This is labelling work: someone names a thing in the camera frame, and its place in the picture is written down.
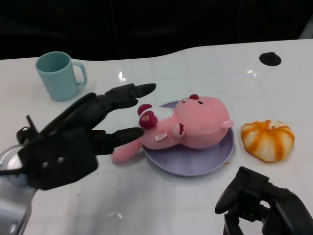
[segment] metal robot arm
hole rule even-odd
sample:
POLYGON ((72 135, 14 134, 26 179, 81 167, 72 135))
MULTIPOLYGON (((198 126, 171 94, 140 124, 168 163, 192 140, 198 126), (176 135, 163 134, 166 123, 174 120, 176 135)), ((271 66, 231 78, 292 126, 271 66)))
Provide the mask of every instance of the metal robot arm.
POLYGON ((0 234, 22 235, 38 189, 49 190, 77 182, 98 167, 96 155, 141 137, 141 128, 107 134, 92 130, 116 109, 133 107, 155 84, 114 88, 104 95, 87 94, 49 123, 41 132, 29 116, 29 127, 17 132, 20 145, 0 155, 0 234))

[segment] mug handle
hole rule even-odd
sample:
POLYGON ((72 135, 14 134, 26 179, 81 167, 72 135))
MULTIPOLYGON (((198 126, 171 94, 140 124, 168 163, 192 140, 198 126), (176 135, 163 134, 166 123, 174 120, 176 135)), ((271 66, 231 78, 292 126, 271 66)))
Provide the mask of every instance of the mug handle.
POLYGON ((83 72, 83 76, 84 76, 84 81, 83 82, 78 82, 77 85, 78 86, 85 86, 87 84, 87 73, 86 73, 86 69, 84 67, 84 65, 80 62, 72 62, 72 65, 76 65, 76 66, 79 66, 80 69, 82 70, 83 72))

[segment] black cable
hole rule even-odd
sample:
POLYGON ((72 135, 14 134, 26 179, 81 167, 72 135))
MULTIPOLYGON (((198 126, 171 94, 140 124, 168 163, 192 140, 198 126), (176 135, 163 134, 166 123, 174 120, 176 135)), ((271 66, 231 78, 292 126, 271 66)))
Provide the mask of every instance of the black cable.
POLYGON ((24 173, 23 168, 12 169, 12 170, 0 170, 0 175, 18 175, 24 173))
POLYGON ((113 28, 114 28, 114 33, 117 39, 117 42, 119 44, 119 47, 121 48, 121 50, 124 52, 124 54, 127 56, 128 59, 130 59, 131 57, 129 56, 129 54, 127 53, 127 51, 125 50, 125 48, 123 47, 121 41, 119 40, 119 36, 116 30, 116 25, 115 25, 115 18, 114 18, 114 13, 113 13, 113 0, 111 0, 111 17, 112 17, 112 22, 113 22, 113 28))
POLYGON ((237 33, 238 33, 239 43, 241 43, 239 20, 240 20, 240 12, 241 12, 242 5, 243 5, 243 0, 240 0, 239 9, 238 9, 238 17, 237 17, 237 33))

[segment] light blue mug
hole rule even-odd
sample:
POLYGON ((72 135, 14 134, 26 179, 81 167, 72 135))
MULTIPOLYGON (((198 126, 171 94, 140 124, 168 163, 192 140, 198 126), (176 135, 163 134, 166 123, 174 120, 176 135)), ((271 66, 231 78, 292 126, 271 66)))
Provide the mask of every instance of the light blue mug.
POLYGON ((35 65, 45 89, 52 99, 69 100, 77 95, 78 86, 87 84, 84 65, 80 62, 72 62, 70 56, 64 52, 54 51, 44 54, 36 61, 35 65), (73 65, 81 68, 84 75, 83 82, 76 81, 73 65))

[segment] white table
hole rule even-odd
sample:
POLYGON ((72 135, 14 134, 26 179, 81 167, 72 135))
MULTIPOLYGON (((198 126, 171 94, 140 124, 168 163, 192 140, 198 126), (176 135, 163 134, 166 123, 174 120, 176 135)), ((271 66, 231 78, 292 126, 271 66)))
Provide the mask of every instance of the white table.
MULTIPOLYGON (((200 178, 164 173, 151 167, 143 154, 122 165, 99 156, 99 168, 81 181, 37 192, 26 235, 221 235, 224 217, 214 214, 214 207, 242 165, 295 192, 313 214, 313 40, 197 47, 148 59, 82 61, 88 85, 67 102, 49 98, 35 61, 0 61, 1 150, 17 143, 15 133, 27 124, 27 114, 41 130, 89 92, 151 82, 157 89, 140 104, 158 106, 191 94, 221 99, 235 123, 236 150, 230 164, 200 178), (282 58, 281 65, 260 63, 260 54, 270 51, 282 58), (264 164, 240 145, 240 127, 266 119, 284 121, 295 133, 293 151, 283 162, 264 164)), ((79 70, 75 73, 82 79, 79 70)), ((110 113, 97 128, 111 133, 130 127, 138 119, 137 108, 110 113)), ((241 221, 241 226, 247 235, 261 234, 261 223, 241 221)))

